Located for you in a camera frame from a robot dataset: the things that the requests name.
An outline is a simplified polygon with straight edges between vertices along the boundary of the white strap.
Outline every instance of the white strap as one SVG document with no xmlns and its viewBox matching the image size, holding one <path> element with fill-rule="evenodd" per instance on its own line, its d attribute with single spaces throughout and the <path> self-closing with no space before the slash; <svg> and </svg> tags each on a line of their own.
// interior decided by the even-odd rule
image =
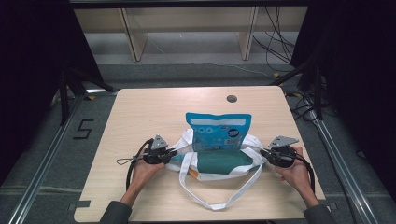
<svg viewBox="0 0 396 224">
<path fill-rule="evenodd" d="M 260 174 L 262 173 L 262 156 L 260 156 L 256 151 L 254 151 L 251 148 L 245 148 L 242 150 L 245 154 L 247 154 L 251 159 L 253 159 L 253 164 L 260 165 L 259 169 L 254 173 L 254 175 L 247 181 L 247 183 L 242 186 L 240 190 L 238 190 L 231 198 L 228 200 L 227 203 L 206 203 L 203 200 L 199 199 L 197 196 L 195 196 L 191 191 L 189 191 L 186 187 L 186 175 L 187 172 L 189 171 L 189 167 L 191 164 L 191 159 L 196 152 L 189 152 L 184 156 L 183 163 L 181 164 L 180 168 L 180 173 L 178 175 L 178 180 L 180 182 L 180 185 L 203 207 L 209 208 L 212 210 L 220 210 L 224 209 L 228 206 L 230 206 L 236 199 L 238 199 L 242 194 L 245 193 L 255 182 L 256 180 L 260 177 Z"/>
</svg>

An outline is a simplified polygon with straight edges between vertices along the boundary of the blue pouch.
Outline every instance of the blue pouch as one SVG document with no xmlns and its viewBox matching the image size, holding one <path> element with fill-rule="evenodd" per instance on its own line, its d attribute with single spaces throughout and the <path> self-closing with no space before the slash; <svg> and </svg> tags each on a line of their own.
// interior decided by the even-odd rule
<svg viewBox="0 0 396 224">
<path fill-rule="evenodd" d="M 239 150 L 248 134 L 251 115 L 187 113 L 186 121 L 193 129 L 192 149 L 194 151 Z"/>
</svg>

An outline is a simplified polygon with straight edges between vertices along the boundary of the desk leg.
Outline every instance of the desk leg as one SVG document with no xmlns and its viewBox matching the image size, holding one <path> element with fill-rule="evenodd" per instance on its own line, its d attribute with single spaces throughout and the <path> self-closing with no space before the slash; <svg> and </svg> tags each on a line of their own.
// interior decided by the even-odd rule
<svg viewBox="0 0 396 224">
<path fill-rule="evenodd" d="M 134 21 L 132 15 L 129 16 L 129 13 L 130 11 L 127 8 L 120 9 L 121 23 L 124 26 L 125 34 L 128 39 L 132 60 L 134 62 L 139 62 L 142 58 L 143 49 L 146 46 L 149 35 L 139 31 L 139 24 Z"/>
<path fill-rule="evenodd" d="M 256 26 L 257 15 L 259 13 L 258 7 L 252 7 L 250 18 L 247 22 L 247 29 L 245 32 L 238 32 L 239 48 L 241 49 L 242 60 L 247 61 L 250 54 L 251 41 L 253 39 L 254 27 Z"/>
</svg>

